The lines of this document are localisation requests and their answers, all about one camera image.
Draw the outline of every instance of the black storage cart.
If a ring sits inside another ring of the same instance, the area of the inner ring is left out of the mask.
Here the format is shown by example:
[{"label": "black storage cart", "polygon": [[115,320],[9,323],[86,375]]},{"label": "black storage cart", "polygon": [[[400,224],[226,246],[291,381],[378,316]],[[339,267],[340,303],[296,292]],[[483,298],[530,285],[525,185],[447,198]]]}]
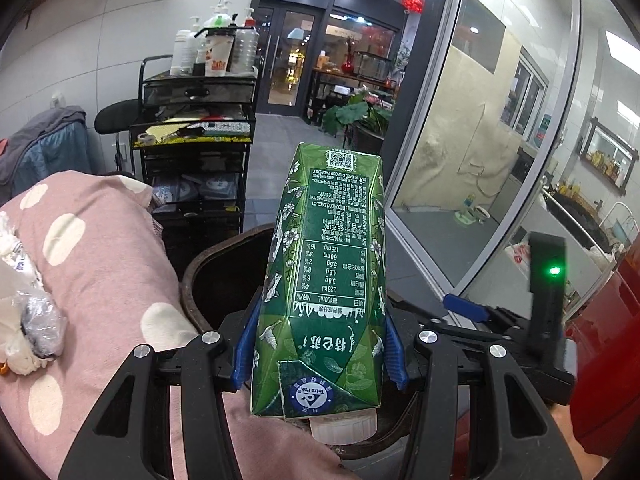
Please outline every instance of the black storage cart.
[{"label": "black storage cart", "polygon": [[[149,61],[167,57],[142,62],[140,116],[130,127],[129,146],[134,173],[138,152],[142,180],[166,200],[152,215],[163,227],[167,255],[181,279],[197,254],[242,232],[261,62],[255,76],[164,72],[144,78]],[[202,118],[203,110],[214,118]],[[139,140],[148,133],[159,139],[150,145]]]}]

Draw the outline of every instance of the green carton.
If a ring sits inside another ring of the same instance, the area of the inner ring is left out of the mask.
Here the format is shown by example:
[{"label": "green carton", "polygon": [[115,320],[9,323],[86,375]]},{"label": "green carton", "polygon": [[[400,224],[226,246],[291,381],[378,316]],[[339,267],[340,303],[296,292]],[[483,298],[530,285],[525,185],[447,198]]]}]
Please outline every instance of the green carton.
[{"label": "green carton", "polygon": [[380,405],[382,199],[378,156],[298,146],[264,282],[253,414],[301,418]]}]

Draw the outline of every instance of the red lantern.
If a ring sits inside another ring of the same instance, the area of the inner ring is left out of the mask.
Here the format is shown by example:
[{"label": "red lantern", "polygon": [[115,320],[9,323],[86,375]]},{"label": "red lantern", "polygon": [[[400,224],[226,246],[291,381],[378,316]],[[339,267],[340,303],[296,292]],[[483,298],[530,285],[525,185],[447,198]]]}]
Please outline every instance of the red lantern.
[{"label": "red lantern", "polygon": [[400,3],[409,12],[417,12],[418,14],[422,13],[424,7],[424,0],[400,0]]}]

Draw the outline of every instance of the bird illustration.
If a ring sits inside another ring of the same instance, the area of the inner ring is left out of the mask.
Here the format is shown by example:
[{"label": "bird illustration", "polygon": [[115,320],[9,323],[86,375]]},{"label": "bird illustration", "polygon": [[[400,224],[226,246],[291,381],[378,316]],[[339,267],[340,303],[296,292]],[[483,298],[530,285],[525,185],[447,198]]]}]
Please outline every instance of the bird illustration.
[{"label": "bird illustration", "polygon": [[371,329],[371,331],[373,332],[373,335],[378,338],[378,341],[376,342],[376,344],[373,347],[373,350],[371,351],[371,356],[375,357],[380,352],[383,352],[385,350],[385,347],[382,344],[382,339],[380,339],[380,336],[378,334],[376,334],[376,331],[373,330],[373,329]]},{"label": "bird illustration", "polygon": [[266,341],[267,344],[274,350],[278,347],[278,342],[276,341],[276,336],[273,335],[273,329],[278,323],[282,323],[282,320],[279,319],[274,324],[269,325],[264,329],[264,332],[260,334],[260,341]]},{"label": "bird illustration", "polygon": [[273,238],[271,239],[271,247],[269,248],[269,261],[274,262],[276,259],[276,254],[278,254],[278,250],[280,249],[280,244],[282,243],[282,215],[278,215],[278,224],[276,225],[276,229],[273,231]]},{"label": "bird illustration", "polygon": [[382,296],[382,287],[378,287],[378,296],[380,297],[380,310],[382,311],[382,315],[385,315],[385,298]]},{"label": "bird illustration", "polygon": [[264,290],[264,296],[262,297],[264,303],[269,303],[271,301],[271,298],[278,297],[278,291],[276,290],[276,287],[278,286],[278,283],[280,283],[281,278],[282,274],[280,274],[279,272],[276,272],[271,277],[271,279],[269,280],[269,285],[267,285],[267,288]]}]

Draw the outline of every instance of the tape roll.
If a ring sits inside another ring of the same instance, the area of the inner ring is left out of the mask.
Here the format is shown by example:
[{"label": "tape roll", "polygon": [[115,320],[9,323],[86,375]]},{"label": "tape roll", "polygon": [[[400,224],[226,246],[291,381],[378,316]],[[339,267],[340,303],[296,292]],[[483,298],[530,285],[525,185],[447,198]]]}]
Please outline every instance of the tape roll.
[{"label": "tape roll", "polygon": [[156,143],[156,138],[151,134],[139,134],[138,142],[145,146],[151,146]]}]

